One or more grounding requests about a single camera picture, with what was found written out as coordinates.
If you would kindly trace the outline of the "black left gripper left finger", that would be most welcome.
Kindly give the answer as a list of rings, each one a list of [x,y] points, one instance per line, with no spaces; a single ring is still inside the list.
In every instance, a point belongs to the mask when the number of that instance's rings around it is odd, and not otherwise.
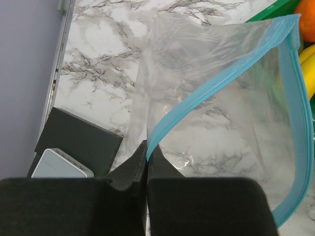
[[[143,236],[147,143],[104,177],[0,182],[3,236]]]

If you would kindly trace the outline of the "green plastic tray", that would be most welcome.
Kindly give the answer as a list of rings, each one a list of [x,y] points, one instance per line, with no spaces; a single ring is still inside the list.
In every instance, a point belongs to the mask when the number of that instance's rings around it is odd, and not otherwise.
[[[262,21],[266,19],[293,14],[299,2],[300,0],[277,0],[269,7],[263,9],[253,17],[249,18],[246,22]],[[315,43],[303,41],[304,49],[309,49],[314,44]],[[313,127],[315,133],[315,95],[313,95],[312,98],[310,99],[310,106],[312,111]]]

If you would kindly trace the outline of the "orange fruit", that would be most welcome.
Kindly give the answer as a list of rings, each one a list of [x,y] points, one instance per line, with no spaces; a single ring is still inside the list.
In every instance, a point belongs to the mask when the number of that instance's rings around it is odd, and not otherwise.
[[[300,14],[299,29],[302,37],[307,42],[315,41],[315,0],[301,0],[295,11]]]

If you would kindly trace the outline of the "yellow banana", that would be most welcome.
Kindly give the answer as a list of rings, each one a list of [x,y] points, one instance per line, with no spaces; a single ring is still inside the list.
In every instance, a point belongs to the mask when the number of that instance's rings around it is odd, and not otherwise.
[[[293,75],[289,69],[293,67],[289,65],[288,62],[281,62],[280,55],[279,59],[279,72],[276,76],[275,85],[273,85],[272,90],[275,93],[275,97],[281,102],[284,103],[284,87],[283,80],[287,79],[286,75],[283,75],[281,72],[281,66],[284,65],[284,71],[288,72],[289,75]],[[299,64],[303,74],[303,81],[306,86],[306,91],[309,101],[315,99],[315,46],[312,45],[299,54]]]

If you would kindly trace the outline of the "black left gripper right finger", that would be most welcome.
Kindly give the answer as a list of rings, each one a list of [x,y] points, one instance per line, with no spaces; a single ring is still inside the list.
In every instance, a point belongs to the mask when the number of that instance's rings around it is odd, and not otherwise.
[[[185,177],[155,148],[147,201],[153,236],[276,236],[260,185],[243,177]]]

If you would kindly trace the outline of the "clear zip top bag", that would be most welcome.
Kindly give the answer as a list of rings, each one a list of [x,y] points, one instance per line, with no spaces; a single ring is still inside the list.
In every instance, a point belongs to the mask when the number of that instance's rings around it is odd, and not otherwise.
[[[142,50],[125,150],[161,148],[186,177],[247,177],[277,226],[306,196],[313,119],[301,70],[298,14],[202,26],[158,13]]]

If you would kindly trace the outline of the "metal table edge rail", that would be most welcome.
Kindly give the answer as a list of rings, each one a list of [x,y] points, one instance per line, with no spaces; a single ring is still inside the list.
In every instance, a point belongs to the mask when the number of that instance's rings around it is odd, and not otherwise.
[[[60,78],[60,73],[63,65],[63,59],[66,49],[66,44],[68,40],[68,34],[70,30],[70,24],[72,21],[72,16],[75,7],[75,0],[60,0],[58,3],[58,11],[62,15],[61,30],[57,42],[56,52],[54,56],[54,61],[52,65],[52,71],[50,75],[42,120],[39,128],[38,138],[44,128],[47,118],[50,114],[51,109],[54,106],[55,94],[58,86],[58,81]]]

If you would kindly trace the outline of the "black pad with white box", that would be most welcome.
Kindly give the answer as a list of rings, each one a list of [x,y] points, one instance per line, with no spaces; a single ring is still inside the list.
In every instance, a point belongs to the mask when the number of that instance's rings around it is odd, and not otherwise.
[[[28,171],[31,177],[48,148],[58,148],[89,168],[95,177],[106,176],[123,138],[60,108],[52,108],[35,147]]]

